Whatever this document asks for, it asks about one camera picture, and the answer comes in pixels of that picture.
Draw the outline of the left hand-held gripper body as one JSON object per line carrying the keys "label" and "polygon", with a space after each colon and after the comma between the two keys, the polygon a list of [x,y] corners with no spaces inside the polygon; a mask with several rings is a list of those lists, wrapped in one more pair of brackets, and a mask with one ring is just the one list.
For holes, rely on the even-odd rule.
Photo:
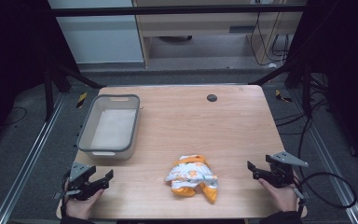
{"label": "left hand-held gripper body", "polygon": [[67,178],[66,195],[79,201],[94,195],[96,184],[90,182],[90,177],[95,173],[95,166],[74,162]]}

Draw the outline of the grey tape mark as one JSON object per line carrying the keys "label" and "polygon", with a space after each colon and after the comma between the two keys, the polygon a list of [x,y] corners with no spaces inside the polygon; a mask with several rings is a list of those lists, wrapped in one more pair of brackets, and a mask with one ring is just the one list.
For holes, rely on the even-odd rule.
{"label": "grey tape mark", "polygon": [[297,198],[299,198],[301,200],[306,200],[310,197],[310,195],[307,192],[301,192],[298,189],[294,189],[294,192],[295,192]]}
{"label": "grey tape mark", "polygon": [[69,196],[70,193],[71,193],[71,191],[56,192],[56,193],[53,195],[53,199],[55,199],[55,200],[63,199],[64,197]]}

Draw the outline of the black and yellow tape piece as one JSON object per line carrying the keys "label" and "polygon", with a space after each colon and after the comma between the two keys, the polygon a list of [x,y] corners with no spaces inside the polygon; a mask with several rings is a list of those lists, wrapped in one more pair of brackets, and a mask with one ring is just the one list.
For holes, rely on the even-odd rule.
{"label": "black and yellow tape piece", "polygon": [[293,102],[292,98],[290,98],[290,97],[283,97],[282,94],[281,94],[281,92],[280,92],[279,90],[275,90],[275,97],[276,97],[276,99],[281,100],[281,101],[284,101],[284,102],[286,102],[286,103],[291,103],[291,102]]}
{"label": "black and yellow tape piece", "polygon": [[81,108],[82,105],[84,104],[86,97],[87,97],[88,93],[87,92],[82,92],[79,96],[79,99],[76,103],[76,108]]}

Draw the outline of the person's right hand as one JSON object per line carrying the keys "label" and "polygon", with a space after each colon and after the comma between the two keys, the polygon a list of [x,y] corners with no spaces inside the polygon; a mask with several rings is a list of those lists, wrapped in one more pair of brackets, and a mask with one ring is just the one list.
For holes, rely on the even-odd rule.
{"label": "person's right hand", "polygon": [[258,182],[270,194],[278,211],[291,212],[297,210],[297,196],[293,186],[277,189],[263,178],[260,178]]}

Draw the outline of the black curtain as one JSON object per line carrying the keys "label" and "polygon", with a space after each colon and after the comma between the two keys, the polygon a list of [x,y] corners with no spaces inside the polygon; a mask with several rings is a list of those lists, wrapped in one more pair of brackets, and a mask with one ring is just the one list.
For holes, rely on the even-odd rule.
{"label": "black curtain", "polygon": [[18,94],[44,82],[43,52],[32,44],[33,32],[42,35],[56,63],[78,70],[57,20],[31,14],[49,8],[48,0],[0,0],[0,126]]}
{"label": "black curtain", "polygon": [[305,47],[313,72],[328,77],[338,119],[358,152],[358,0],[307,0],[289,53]]}

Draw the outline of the white basket with grey rim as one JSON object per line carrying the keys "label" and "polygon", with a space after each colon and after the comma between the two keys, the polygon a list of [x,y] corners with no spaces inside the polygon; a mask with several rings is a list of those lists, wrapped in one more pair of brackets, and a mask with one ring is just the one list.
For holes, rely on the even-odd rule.
{"label": "white basket with grey rim", "polygon": [[98,95],[92,101],[77,146],[93,159],[128,160],[134,153],[139,117],[137,95]]}

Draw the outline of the black horizontal bar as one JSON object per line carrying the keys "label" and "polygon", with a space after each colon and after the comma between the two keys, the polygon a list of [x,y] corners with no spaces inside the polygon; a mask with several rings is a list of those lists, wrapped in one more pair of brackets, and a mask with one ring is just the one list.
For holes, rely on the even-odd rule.
{"label": "black horizontal bar", "polygon": [[258,13],[300,12],[308,8],[304,4],[293,5],[223,5],[223,6],[168,6],[168,7],[102,7],[102,8],[59,8],[51,9],[55,17],[82,16],[127,16],[209,13]]}

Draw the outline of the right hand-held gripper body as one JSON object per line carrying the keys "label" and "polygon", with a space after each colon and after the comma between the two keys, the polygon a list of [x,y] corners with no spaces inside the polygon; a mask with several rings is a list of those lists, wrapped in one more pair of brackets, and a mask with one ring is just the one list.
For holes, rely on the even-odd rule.
{"label": "right hand-held gripper body", "polygon": [[285,151],[267,155],[266,162],[270,168],[267,181],[278,189],[294,183],[294,166],[309,166],[307,162]]}

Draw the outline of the black metal stand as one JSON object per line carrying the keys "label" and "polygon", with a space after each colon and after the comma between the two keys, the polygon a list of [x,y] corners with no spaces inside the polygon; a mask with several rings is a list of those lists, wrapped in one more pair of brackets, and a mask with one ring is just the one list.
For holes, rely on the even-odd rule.
{"label": "black metal stand", "polygon": [[55,85],[59,92],[68,92],[71,90],[71,85],[66,78],[67,76],[73,77],[93,89],[103,88],[102,84],[98,84],[86,77],[83,77],[79,72],[62,64],[49,65],[43,73],[46,99],[45,121],[49,121],[54,112],[52,85]]}
{"label": "black metal stand", "polygon": [[269,80],[279,76],[282,73],[288,73],[284,85],[287,88],[295,87],[299,82],[302,83],[302,109],[308,118],[311,117],[310,105],[310,76],[311,66],[308,59],[295,57],[286,61],[284,65],[273,70],[260,79],[250,82],[250,85],[262,86]]}

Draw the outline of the light wooden desk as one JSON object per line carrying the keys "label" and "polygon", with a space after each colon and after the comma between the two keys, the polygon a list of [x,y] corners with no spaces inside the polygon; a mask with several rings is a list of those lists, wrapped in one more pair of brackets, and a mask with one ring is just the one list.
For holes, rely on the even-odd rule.
{"label": "light wooden desk", "polygon": [[[131,0],[136,7],[292,5],[307,0]],[[140,36],[245,34],[258,63],[272,59],[272,45],[278,35],[293,35],[300,12],[210,13],[138,15]]]}

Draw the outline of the aluminium rail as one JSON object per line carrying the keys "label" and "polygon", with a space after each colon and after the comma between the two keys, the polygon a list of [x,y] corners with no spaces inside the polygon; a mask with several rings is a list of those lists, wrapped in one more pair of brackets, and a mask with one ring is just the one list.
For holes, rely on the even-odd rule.
{"label": "aluminium rail", "polygon": [[42,152],[44,145],[51,133],[51,130],[60,115],[63,102],[66,98],[66,93],[59,93],[58,98],[53,106],[53,111],[50,118],[44,122],[38,136],[34,140],[34,143],[22,164],[11,188],[9,189],[5,199],[0,205],[0,224],[7,224],[14,207],[16,206],[23,189],[32,173],[36,162]]}
{"label": "aluminium rail", "polygon": [[[296,103],[298,110],[300,112],[304,112],[302,109],[302,100],[300,94],[297,91],[290,91],[290,94],[292,95],[293,101]],[[322,139],[314,124],[309,125],[309,132],[310,139],[324,166],[325,171],[334,175],[343,176],[332,156],[328,152],[324,140]],[[344,183],[342,180],[338,180],[336,177],[331,177],[330,180],[342,205],[349,205],[350,202],[354,201],[354,192],[351,190],[349,184]],[[352,207],[347,208],[346,213],[352,224],[358,224],[358,203],[355,203]]]}

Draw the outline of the person's left hand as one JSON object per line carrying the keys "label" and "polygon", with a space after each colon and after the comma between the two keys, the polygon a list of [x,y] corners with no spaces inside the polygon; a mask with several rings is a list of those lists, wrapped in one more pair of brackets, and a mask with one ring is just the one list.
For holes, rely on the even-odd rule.
{"label": "person's left hand", "polygon": [[99,189],[93,196],[91,196],[86,201],[69,199],[65,203],[66,215],[68,217],[75,217],[87,220],[90,217],[94,205],[99,201],[103,193],[104,190]]}

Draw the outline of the white and orange floral dress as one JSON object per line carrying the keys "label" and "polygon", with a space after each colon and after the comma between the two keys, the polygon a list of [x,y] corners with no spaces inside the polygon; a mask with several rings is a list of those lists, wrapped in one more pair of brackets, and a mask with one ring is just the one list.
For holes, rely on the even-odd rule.
{"label": "white and orange floral dress", "polygon": [[171,183],[171,191],[175,195],[192,197],[196,193],[195,188],[200,188],[210,203],[216,202],[218,178],[202,155],[181,156],[165,181]]}

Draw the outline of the white cabinet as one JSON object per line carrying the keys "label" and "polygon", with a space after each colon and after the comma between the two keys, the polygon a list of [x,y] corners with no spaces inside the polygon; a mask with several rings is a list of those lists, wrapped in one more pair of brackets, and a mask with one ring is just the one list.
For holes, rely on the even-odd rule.
{"label": "white cabinet", "polygon": [[[48,0],[52,9],[132,7],[131,0]],[[127,16],[58,17],[78,64],[142,63],[136,19]]]}

